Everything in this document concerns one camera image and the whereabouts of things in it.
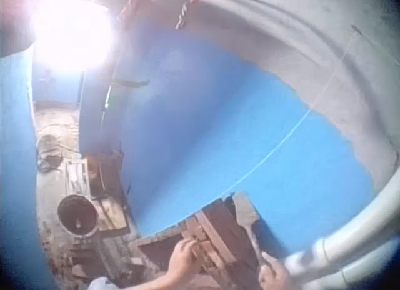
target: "person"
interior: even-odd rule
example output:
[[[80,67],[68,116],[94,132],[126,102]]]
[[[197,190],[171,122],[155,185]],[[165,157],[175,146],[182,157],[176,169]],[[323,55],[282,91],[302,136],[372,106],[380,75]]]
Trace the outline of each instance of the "person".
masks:
[[[176,290],[188,283],[200,271],[201,263],[192,253],[198,242],[192,239],[179,241],[169,260],[165,275],[144,284],[124,290]],[[259,282],[262,290],[291,290],[293,284],[286,268],[266,252],[262,252],[263,263],[259,270]],[[118,290],[108,278],[95,279],[88,290]]]

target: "human hand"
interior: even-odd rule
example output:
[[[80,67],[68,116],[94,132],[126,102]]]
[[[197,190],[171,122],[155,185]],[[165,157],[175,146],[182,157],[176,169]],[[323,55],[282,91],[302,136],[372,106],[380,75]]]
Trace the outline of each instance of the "human hand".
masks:
[[[193,275],[200,271],[201,263],[192,253],[192,249],[197,245],[198,242],[192,239],[183,239],[175,245],[166,274],[171,283],[189,281]]]
[[[291,290],[293,289],[292,280],[288,270],[266,252],[262,252],[262,258],[267,264],[260,268],[258,280],[262,290]]]

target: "bright light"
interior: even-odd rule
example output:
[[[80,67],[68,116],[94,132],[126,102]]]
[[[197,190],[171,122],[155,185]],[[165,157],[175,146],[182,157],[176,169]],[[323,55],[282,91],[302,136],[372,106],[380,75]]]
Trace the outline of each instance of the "bright light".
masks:
[[[82,71],[104,62],[113,41],[105,7],[89,1],[43,0],[37,10],[37,61],[63,71]]]

